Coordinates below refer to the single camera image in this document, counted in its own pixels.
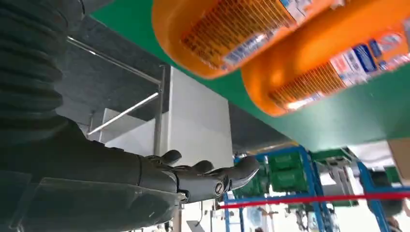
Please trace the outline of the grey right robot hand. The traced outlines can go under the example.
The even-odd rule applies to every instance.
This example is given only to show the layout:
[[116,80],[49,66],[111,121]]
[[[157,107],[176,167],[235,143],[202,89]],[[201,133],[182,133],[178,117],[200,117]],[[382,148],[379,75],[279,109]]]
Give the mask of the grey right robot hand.
[[182,203],[215,199],[244,186],[259,163],[245,158],[167,165],[85,138],[65,119],[40,130],[0,123],[0,229],[3,232],[120,232],[171,220]]

